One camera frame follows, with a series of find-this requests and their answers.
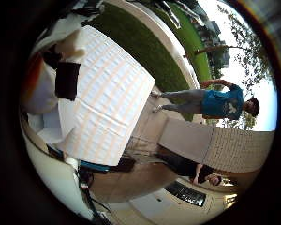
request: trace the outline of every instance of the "gray pants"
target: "gray pants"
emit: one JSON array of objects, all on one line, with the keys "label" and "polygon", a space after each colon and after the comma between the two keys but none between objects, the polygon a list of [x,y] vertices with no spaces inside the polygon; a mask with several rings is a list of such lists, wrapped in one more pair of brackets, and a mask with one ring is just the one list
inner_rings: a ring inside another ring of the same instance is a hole
[{"label": "gray pants", "polygon": [[161,97],[163,98],[179,98],[186,101],[186,103],[179,105],[163,105],[162,109],[179,113],[201,114],[201,102],[203,101],[204,94],[205,90],[202,89],[162,93]]}]

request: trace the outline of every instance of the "blue t-shirt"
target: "blue t-shirt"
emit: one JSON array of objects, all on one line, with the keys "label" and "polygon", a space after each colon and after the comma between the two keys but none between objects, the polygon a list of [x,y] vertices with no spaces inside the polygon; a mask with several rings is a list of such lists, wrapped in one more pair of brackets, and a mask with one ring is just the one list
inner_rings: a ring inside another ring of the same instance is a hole
[{"label": "blue t-shirt", "polygon": [[233,84],[228,92],[207,90],[202,101],[202,114],[239,119],[244,104],[243,90]]}]

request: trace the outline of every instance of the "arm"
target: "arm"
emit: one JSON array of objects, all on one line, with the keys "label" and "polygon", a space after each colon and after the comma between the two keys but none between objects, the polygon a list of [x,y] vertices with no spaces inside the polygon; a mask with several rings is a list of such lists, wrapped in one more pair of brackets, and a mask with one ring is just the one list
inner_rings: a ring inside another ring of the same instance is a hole
[{"label": "arm", "polygon": [[200,173],[200,169],[202,169],[203,165],[202,164],[197,164],[196,167],[196,177],[194,178],[194,180],[192,181],[193,184],[198,184],[198,178],[199,178],[199,173]]},{"label": "arm", "polygon": [[204,81],[200,84],[200,86],[202,88],[207,88],[209,85],[211,84],[222,84],[224,86],[227,86],[228,88],[231,88],[232,86],[232,83],[231,82],[227,82],[225,80],[222,80],[222,79],[216,79],[216,80],[207,80],[207,81]]},{"label": "arm", "polygon": [[203,115],[203,119],[224,119],[225,117],[216,116],[216,115]]}]

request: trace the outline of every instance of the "person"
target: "person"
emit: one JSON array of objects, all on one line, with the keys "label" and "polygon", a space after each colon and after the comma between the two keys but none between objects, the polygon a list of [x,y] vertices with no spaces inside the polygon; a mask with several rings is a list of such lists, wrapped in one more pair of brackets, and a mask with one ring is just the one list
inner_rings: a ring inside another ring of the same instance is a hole
[{"label": "person", "polygon": [[213,174],[214,170],[206,165],[202,165],[188,158],[177,155],[173,152],[169,154],[155,154],[157,158],[167,162],[167,165],[181,176],[188,176],[189,182],[192,184],[202,184],[208,181],[213,186],[218,186],[222,178],[216,174]]},{"label": "person", "polygon": [[259,101],[255,97],[244,101],[243,90],[236,84],[225,80],[208,80],[201,83],[201,88],[207,88],[211,84],[227,86],[228,92],[215,90],[193,89],[178,92],[159,93],[151,92],[155,98],[180,98],[186,101],[184,104],[158,105],[153,108],[153,113],[160,110],[176,111],[179,113],[202,114],[204,119],[238,120],[242,111],[250,113],[253,117],[259,114]]}]

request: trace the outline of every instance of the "green grass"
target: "green grass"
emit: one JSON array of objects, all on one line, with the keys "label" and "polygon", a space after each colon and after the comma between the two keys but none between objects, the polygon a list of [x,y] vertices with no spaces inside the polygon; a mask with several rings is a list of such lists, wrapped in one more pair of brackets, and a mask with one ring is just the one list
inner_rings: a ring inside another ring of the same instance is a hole
[{"label": "green grass", "polygon": [[194,55],[195,50],[203,48],[203,43],[200,40],[200,36],[198,35],[196,28],[184,15],[184,13],[173,3],[169,3],[172,12],[180,21],[181,28],[176,29],[166,13],[158,8],[150,7],[148,5],[146,6],[170,28],[180,43],[184,46],[185,52],[188,55],[191,65],[195,69],[199,82],[211,79],[207,54],[202,53],[198,56]]},{"label": "green grass", "polygon": [[[185,77],[167,49],[158,38],[138,19],[124,10],[105,4],[105,11],[89,23],[111,38],[132,55],[155,78],[155,85],[162,91],[189,89]],[[192,121],[193,115],[183,114]]]}]

